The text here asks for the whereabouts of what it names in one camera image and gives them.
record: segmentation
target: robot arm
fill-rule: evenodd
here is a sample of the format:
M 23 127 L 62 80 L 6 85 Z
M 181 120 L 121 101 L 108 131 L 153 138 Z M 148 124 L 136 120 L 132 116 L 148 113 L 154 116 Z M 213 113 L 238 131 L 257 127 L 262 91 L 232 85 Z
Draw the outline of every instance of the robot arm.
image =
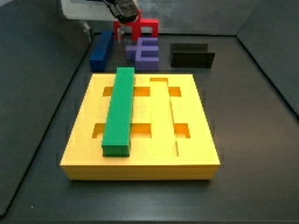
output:
M 136 0 L 60 0 L 65 18 L 80 20 L 118 20 L 121 24 L 137 17 Z
M 136 21 L 137 8 L 132 0 L 102 0 L 102 2 L 121 24 Z

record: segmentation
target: yellow base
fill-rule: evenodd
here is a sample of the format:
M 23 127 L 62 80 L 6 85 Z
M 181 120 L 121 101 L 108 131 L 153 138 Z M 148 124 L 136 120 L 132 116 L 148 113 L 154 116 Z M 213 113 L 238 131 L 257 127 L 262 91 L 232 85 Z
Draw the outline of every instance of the yellow base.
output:
M 134 75 L 129 157 L 102 157 L 113 81 L 92 75 L 60 161 L 69 179 L 212 179 L 220 161 L 190 74 Z

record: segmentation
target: blue block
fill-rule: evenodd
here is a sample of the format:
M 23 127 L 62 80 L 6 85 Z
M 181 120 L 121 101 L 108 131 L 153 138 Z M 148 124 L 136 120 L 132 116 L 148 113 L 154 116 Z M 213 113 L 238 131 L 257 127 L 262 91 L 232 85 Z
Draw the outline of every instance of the blue block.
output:
M 108 55 L 113 45 L 112 31 L 102 31 L 89 56 L 89 69 L 92 72 L 104 72 L 108 64 Z

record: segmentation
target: red block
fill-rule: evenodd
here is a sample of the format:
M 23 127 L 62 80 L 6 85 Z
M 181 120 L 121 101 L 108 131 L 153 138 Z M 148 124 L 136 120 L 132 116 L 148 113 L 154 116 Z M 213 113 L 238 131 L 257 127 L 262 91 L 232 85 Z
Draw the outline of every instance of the red block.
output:
M 133 41 L 141 37 L 141 28 L 142 27 L 152 27 L 152 38 L 157 38 L 157 31 L 158 31 L 158 19 L 153 18 L 141 18 L 141 10 L 138 9 L 138 15 L 134 22 L 124 24 L 124 26 L 130 26 L 132 28 L 132 37 Z M 117 39 L 117 29 L 120 28 L 120 23 L 117 21 L 113 22 L 113 29 L 114 29 L 114 39 Z

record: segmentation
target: black block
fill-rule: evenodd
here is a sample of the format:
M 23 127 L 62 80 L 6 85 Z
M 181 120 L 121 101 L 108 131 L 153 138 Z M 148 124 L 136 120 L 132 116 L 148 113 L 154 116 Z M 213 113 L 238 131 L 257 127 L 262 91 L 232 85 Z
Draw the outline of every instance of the black block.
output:
M 214 57 L 208 44 L 170 44 L 169 54 L 172 67 L 210 68 Z

